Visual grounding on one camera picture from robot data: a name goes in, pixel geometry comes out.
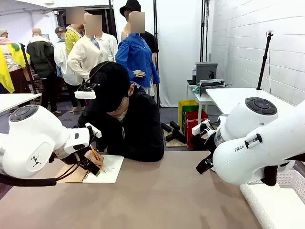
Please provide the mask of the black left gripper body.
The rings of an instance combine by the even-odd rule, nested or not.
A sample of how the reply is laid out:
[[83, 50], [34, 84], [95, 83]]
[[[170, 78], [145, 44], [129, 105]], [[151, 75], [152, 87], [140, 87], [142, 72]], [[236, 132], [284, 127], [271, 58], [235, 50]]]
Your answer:
[[78, 159], [76, 156], [78, 156], [79, 159], [82, 158], [81, 152], [74, 152], [74, 153], [68, 154], [65, 151], [54, 151], [53, 153], [57, 159], [61, 160], [62, 162], [64, 162], [67, 165], [77, 164]]

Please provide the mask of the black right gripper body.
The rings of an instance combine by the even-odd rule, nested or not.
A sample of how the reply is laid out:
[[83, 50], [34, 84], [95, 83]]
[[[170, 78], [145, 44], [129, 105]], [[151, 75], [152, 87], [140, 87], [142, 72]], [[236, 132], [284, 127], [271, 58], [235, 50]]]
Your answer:
[[201, 138], [199, 135], [192, 136], [190, 138], [191, 144], [193, 144], [194, 151], [209, 151], [213, 155], [216, 144], [214, 142], [214, 137], [216, 133], [211, 134], [207, 139]]

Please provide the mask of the person's right hand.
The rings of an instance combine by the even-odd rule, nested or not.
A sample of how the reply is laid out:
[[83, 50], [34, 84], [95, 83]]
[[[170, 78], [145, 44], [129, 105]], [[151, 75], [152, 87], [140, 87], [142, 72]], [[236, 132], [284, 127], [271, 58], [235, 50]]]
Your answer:
[[97, 153], [94, 153], [92, 150], [89, 150], [85, 153], [84, 155], [87, 159], [89, 159], [90, 161], [92, 161], [95, 165], [97, 165], [98, 167], [102, 168], [103, 167], [103, 161], [104, 158], [102, 155], [99, 155]]

